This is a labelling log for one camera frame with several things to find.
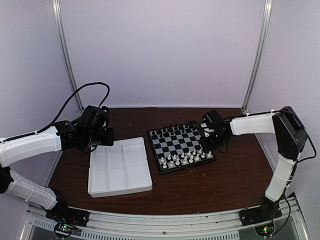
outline black cable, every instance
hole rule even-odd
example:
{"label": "black cable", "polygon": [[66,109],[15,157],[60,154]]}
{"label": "black cable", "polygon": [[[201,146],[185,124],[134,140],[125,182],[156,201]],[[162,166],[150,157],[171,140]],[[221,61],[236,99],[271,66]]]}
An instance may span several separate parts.
{"label": "black cable", "polygon": [[224,151],[221,151],[219,147],[217,148],[217,150],[218,150],[220,153],[225,154],[226,152],[228,152],[229,146],[228,146],[228,143],[227,143],[225,140],[223,140],[223,142],[224,142],[224,145],[225,145],[225,150],[224,150]]}
{"label": "black cable", "polygon": [[83,151],[83,153],[81,154],[80,157],[82,158],[83,156],[88,155],[88,154],[94,152],[94,151],[97,149],[97,147],[98,147],[98,146],[93,146],[93,149],[91,149],[91,150],[88,151],[88,152],[84,152],[84,151]]}
{"label": "black cable", "polygon": [[286,195],[285,195],[285,192],[286,192],[286,190],[284,190],[283,196],[284,196],[284,200],[285,200],[286,203],[288,204],[289,213],[288,213],[288,216],[286,217],[286,220],[285,220],[284,224],[283,224],[275,233],[273,233],[272,236],[274,236],[274,235],[276,235],[277,233],[279,233],[279,232],[284,228],[284,226],[287,224],[287,222],[288,222],[288,220],[289,220],[289,218],[290,218],[291,206],[290,206],[290,203],[289,203],[289,201],[288,201],[288,199],[287,199],[287,197],[286,197]]}
{"label": "black cable", "polygon": [[[105,100],[107,99],[107,97],[109,96],[110,93],[110,87],[108,84],[104,83],[104,82],[91,82],[91,83],[86,83],[84,85],[82,85],[81,87],[79,87],[77,90],[75,90],[70,97],[64,102],[63,106],[61,107],[60,111],[58,112],[58,114],[55,116],[55,118],[52,120],[52,122],[50,122],[47,126],[41,128],[40,130],[36,131],[38,134],[44,132],[45,130],[47,130],[48,128],[50,128],[56,121],[57,119],[60,117],[61,113],[63,112],[63,110],[65,109],[65,107],[67,106],[67,104],[69,103],[69,101],[83,88],[88,87],[88,86],[93,86],[93,85],[103,85],[107,88],[107,93],[104,96],[104,98],[102,99],[102,101],[99,104],[99,108],[100,106],[105,102]],[[24,137],[28,137],[28,136],[32,136],[35,135],[35,132],[29,132],[29,133],[25,133],[22,135],[18,135],[18,136],[13,136],[13,137],[9,137],[5,140],[3,140],[2,142],[8,142],[8,141],[12,141],[12,140],[16,140],[16,139],[20,139],[20,138],[24,138]]]}

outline dark brown tabletop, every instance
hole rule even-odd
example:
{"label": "dark brown tabletop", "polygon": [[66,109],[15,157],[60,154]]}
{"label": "dark brown tabletop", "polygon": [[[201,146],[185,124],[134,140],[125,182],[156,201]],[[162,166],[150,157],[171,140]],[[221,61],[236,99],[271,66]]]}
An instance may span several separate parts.
{"label": "dark brown tabletop", "polygon": [[[115,139],[143,137],[153,190],[110,197],[88,194],[90,156],[67,150],[49,187],[60,190],[72,207],[122,214],[175,215],[211,213],[256,206],[273,172],[255,135],[234,136],[228,152],[217,161],[159,175],[147,131],[164,125],[200,122],[209,108],[114,108],[109,126]],[[242,114],[236,108],[217,108],[223,117]]]}

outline metal base plate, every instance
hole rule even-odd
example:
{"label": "metal base plate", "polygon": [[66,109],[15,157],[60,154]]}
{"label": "metal base plate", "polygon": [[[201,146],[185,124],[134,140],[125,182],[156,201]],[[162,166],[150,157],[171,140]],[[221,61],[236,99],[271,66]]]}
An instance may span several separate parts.
{"label": "metal base plate", "polygon": [[[79,227],[86,227],[87,222],[89,219],[89,212],[84,211],[84,210],[79,210],[79,209],[74,209],[74,208],[68,208],[68,212],[70,213],[71,217],[70,219],[66,220],[66,223],[73,226],[74,224]],[[53,219],[48,213],[45,215],[47,219]]]}
{"label": "metal base plate", "polygon": [[[269,218],[261,218],[261,207],[255,207],[250,209],[244,209],[239,212],[240,220],[242,223],[242,226],[248,226],[252,224],[259,224],[262,222],[270,221],[272,220],[271,215]],[[274,210],[272,212],[272,215],[274,215],[274,219],[279,218],[282,216],[281,210]]]}

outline black and white checkered board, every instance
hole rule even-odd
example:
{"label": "black and white checkered board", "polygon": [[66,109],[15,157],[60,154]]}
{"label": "black and white checkered board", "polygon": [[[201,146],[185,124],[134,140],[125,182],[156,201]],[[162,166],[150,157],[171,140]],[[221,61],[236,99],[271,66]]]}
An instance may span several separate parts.
{"label": "black and white checkered board", "polygon": [[147,132],[147,135],[160,174],[172,173],[216,160],[213,153],[211,155],[208,152],[202,154],[201,135],[189,124],[151,130]]}

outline white backdrop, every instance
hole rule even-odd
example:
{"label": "white backdrop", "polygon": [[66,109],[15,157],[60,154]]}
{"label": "white backdrop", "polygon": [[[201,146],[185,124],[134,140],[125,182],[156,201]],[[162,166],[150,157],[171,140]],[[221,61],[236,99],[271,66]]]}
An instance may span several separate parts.
{"label": "white backdrop", "polygon": [[[110,107],[241,107],[264,0],[62,0],[79,86],[110,85]],[[80,93],[97,104],[104,89]]]}
{"label": "white backdrop", "polygon": [[[52,0],[0,0],[0,137],[49,124],[72,93],[64,66]],[[78,116],[74,100],[61,120]],[[11,167],[44,186],[57,153],[16,162]],[[0,239],[20,239],[28,203],[0,194]]]}
{"label": "white backdrop", "polygon": [[[274,1],[268,38],[249,112],[290,105],[320,151],[320,1]],[[271,165],[278,161],[273,135],[264,134],[263,147]],[[306,145],[302,158],[312,156]],[[288,193],[295,191],[311,239],[320,236],[320,158],[302,162]]]}

